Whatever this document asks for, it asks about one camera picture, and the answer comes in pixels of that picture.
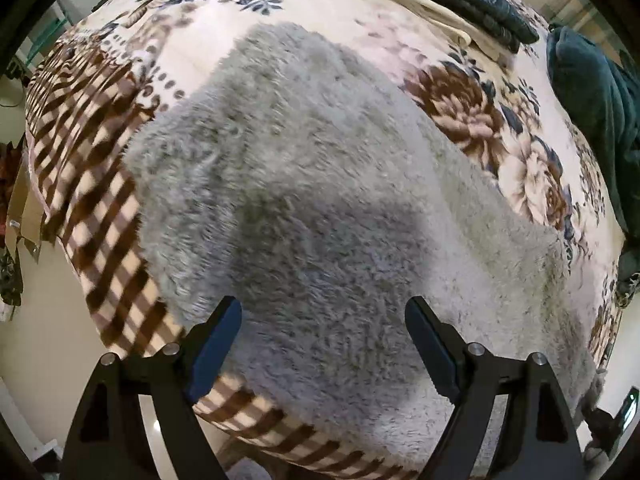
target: gray fluffy rug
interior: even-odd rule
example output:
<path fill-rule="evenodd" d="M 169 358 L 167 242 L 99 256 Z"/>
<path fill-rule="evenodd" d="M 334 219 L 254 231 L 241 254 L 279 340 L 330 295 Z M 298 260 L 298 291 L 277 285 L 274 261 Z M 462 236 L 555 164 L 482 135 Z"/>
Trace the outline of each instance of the gray fluffy rug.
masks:
<path fill-rule="evenodd" d="M 226 472 L 228 480 L 271 480 L 265 468 L 249 458 L 243 458 Z"/>
<path fill-rule="evenodd" d="M 318 34 L 254 28 L 124 162 L 175 318 L 239 298 L 226 371 L 334 438 L 417 468 L 437 443 L 452 409 L 404 327 L 415 294 L 495 354 L 544 352 L 572 409 L 591 383 L 593 280 L 569 275 L 561 235 L 514 215 L 382 72 Z"/>

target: checkered pattern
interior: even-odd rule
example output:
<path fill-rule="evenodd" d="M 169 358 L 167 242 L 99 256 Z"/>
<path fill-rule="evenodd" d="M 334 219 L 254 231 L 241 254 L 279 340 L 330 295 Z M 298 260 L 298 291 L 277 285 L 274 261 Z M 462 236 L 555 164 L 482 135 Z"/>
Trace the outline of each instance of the checkered pattern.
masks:
<path fill-rule="evenodd" d="M 136 103 L 130 66 L 98 46 L 56 45 L 26 101 L 32 181 L 84 291 L 100 337 L 121 356 L 153 354 L 182 335 L 160 301 L 138 245 L 138 202 L 120 153 L 155 108 Z M 195 411 L 223 431 L 289 462 L 343 479 L 411 480 L 388 458 L 331 440 L 241 381 L 221 376 Z"/>
<path fill-rule="evenodd" d="M 549 23 L 567 25 L 599 45 L 607 56 L 620 64 L 625 47 L 604 16 L 590 0 L 553 0 L 540 9 Z"/>

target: bed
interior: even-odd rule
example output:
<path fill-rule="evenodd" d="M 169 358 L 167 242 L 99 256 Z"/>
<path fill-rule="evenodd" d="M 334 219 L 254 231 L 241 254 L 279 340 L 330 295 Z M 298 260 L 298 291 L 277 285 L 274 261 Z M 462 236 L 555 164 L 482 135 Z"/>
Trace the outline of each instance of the bed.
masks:
<path fill-rule="evenodd" d="M 594 276 L 590 351 L 604 364 L 620 323 L 623 232 L 593 153 L 549 84 L 547 24 L 508 1 L 540 40 L 506 64 L 392 0 L 110 0 L 63 35 L 28 89 L 29 169 L 46 232 L 64 247 L 104 345 L 153 354 L 184 333 L 137 242 L 139 203 L 120 160 L 127 141 L 198 89 L 253 25 L 295 22 L 372 62 L 516 214 L 562 233 L 571 272 L 589 267 Z M 505 142 L 505 131 L 517 142 Z M 418 474 L 332 439 L 236 377 L 219 377 L 195 410 L 236 438 L 337 478 Z"/>

